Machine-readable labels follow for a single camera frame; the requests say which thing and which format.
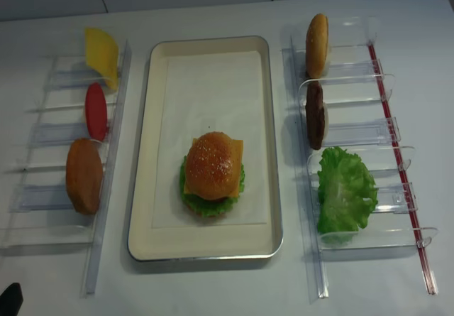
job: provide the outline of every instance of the white paper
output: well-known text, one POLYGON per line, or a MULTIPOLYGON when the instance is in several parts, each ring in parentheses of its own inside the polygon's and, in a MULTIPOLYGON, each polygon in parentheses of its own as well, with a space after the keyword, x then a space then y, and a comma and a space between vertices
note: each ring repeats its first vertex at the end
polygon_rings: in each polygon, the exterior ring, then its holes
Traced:
POLYGON ((264 109, 259 53, 169 59, 153 228, 267 221, 270 194, 264 109), (222 131, 244 141, 245 191, 225 216, 202 219, 181 201, 179 169, 192 139, 209 131, 222 131))

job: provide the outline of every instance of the brown patty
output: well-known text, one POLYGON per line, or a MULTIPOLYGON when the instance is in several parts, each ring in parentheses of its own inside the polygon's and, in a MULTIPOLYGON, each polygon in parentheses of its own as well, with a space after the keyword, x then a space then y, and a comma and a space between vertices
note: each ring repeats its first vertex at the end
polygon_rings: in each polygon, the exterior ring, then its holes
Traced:
POLYGON ((325 132, 325 110, 323 107, 323 89, 319 82, 310 82, 306 93, 307 136, 312 149, 321 148, 325 132))
POLYGON ((237 188, 240 172, 241 158, 233 140, 217 131, 197 139, 184 167, 187 187, 205 200, 228 196, 237 188))
POLYGON ((66 192, 74 209, 95 214, 99 208, 102 163, 93 141, 79 138, 71 145, 66 160, 66 192))

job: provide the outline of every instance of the white tray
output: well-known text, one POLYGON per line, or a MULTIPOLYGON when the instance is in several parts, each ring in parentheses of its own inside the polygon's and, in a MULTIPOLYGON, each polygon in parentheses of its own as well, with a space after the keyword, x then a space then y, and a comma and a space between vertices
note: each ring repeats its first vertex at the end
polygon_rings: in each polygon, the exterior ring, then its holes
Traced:
POLYGON ((269 258, 282 243, 269 50, 257 36, 161 43, 150 59, 128 248, 138 261, 269 258), (244 140, 245 192, 224 218, 181 202, 192 139, 244 140))

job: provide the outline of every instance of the black object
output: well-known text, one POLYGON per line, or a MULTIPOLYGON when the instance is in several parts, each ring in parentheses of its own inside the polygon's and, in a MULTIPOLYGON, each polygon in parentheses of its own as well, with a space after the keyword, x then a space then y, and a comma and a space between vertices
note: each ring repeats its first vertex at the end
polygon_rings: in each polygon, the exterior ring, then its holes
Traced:
POLYGON ((0 316, 17 316, 23 302, 21 284, 12 283, 0 295, 0 316))

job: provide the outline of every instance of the hamburger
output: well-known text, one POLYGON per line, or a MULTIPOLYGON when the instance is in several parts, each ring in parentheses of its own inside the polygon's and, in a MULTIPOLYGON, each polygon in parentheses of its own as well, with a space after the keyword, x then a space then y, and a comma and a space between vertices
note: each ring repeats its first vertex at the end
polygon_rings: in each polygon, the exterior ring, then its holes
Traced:
POLYGON ((195 138, 179 172, 182 201, 200 217, 232 210, 244 191, 243 141, 211 132, 195 138))
POLYGON ((310 78, 320 78, 328 72, 330 51, 328 18, 319 13, 312 18, 306 34, 306 71, 310 78))

